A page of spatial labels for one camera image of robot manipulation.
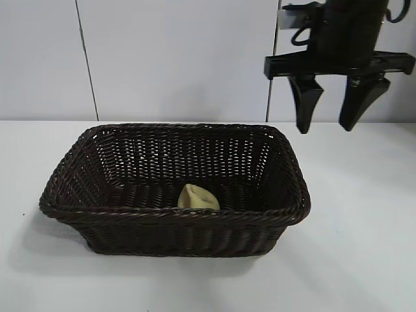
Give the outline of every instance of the wicker basket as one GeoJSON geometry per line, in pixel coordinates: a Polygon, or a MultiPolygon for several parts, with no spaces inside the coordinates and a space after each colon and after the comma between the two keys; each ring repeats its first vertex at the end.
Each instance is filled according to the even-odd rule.
{"type": "Polygon", "coordinates": [[[310,199],[293,150],[264,125],[101,125],[53,172],[42,212],[101,254],[241,257],[270,251],[310,199]],[[186,183],[221,209],[176,208],[186,183]]]}

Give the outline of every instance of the yellow cloth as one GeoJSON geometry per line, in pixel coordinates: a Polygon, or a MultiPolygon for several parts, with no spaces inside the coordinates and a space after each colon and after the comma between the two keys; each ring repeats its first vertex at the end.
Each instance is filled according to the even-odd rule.
{"type": "Polygon", "coordinates": [[[179,208],[220,210],[220,204],[211,192],[193,184],[186,184],[183,187],[177,200],[177,206],[179,208]]]}

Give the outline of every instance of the black robotic arm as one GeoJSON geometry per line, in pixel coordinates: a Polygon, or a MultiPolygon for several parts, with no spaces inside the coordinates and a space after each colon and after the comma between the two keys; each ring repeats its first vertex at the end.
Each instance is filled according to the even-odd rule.
{"type": "Polygon", "coordinates": [[[316,75],[347,76],[346,92],[339,123],[351,131],[365,110],[386,93],[388,72],[410,75],[415,58],[407,53],[374,51],[384,17],[391,23],[404,19],[410,0],[392,19],[388,0],[327,0],[324,4],[287,5],[283,9],[305,16],[292,43],[307,46],[302,52],[266,57],[265,75],[288,77],[292,88],[296,124],[307,133],[312,114],[323,93],[316,75]],[[310,29],[309,39],[298,41],[299,34],[310,29]]]}

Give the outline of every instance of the basket rim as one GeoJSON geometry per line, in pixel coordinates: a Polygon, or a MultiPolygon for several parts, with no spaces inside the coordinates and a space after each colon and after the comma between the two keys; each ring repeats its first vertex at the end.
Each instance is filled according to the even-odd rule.
{"type": "Polygon", "coordinates": [[[307,191],[307,185],[303,179],[302,172],[299,168],[297,158],[294,151],[287,140],[285,135],[277,128],[270,125],[246,125],[241,123],[110,123],[105,125],[97,125],[86,129],[79,138],[75,141],[70,150],[65,154],[64,158],[59,162],[58,166],[53,171],[49,178],[47,185],[42,193],[39,201],[40,210],[51,218],[56,218],[64,223],[113,223],[116,219],[120,222],[137,222],[138,219],[144,218],[150,220],[154,216],[157,218],[158,223],[163,223],[164,218],[167,222],[172,223],[172,220],[186,222],[194,219],[198,219],[201,222],[201,218],[206,222],[217,222],[223,220],[227,222],[229,219],[238,220],[241,224],[244,220],[247,224],[262,225],[267,224],[273,226],[290,226],[301,222],[310,212],[311,200],[309,192],[307,191]],[[302,195],[302,200],[299,205],[288,205],[287,207],[280,207],[279,209],[269,209],[266,211],[234,211],[234,210],[219,210],[214,211],[212,209],[180,209],[177,207],[166,208],[149,208],[149,207],[108,207],[108,206],[80,206],[80,205],[61,205],[55,201],[58,187],[52,187],[54,179],[59,176],[61,171],[66,166],[70,166],[73,160],[78,156],[79,152],[84,148],[85,144],[94,137],[99,131],[103,129],[125,129],[126,127],[165,127],[172,129],[197,129],[204,127],[208,129],[229,129],[233,130],[241,129],[242,131],[247,129],[262,129],[265,134],[275,135],[276,139],[284,139],[288,143],[290,152],[294,155],[294,161],[288,165],[296,172],[296,181],[302,195]],[[48,189],[54,189],[53,193],[49,193],[48,189]],[[284,213],[287,209],[293,213],[284,213]]]}

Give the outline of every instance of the white table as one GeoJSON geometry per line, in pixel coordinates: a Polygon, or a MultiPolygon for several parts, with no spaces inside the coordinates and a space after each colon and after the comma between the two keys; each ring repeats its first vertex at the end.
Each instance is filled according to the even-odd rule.
{"type": "Polygon", "coordinates": [[[0,122],[0,311],[416,311],[416,124],[332,123],[289,138],[311,214],[258,258],[104,256],[38,211],[97,122],[0,122]]]}

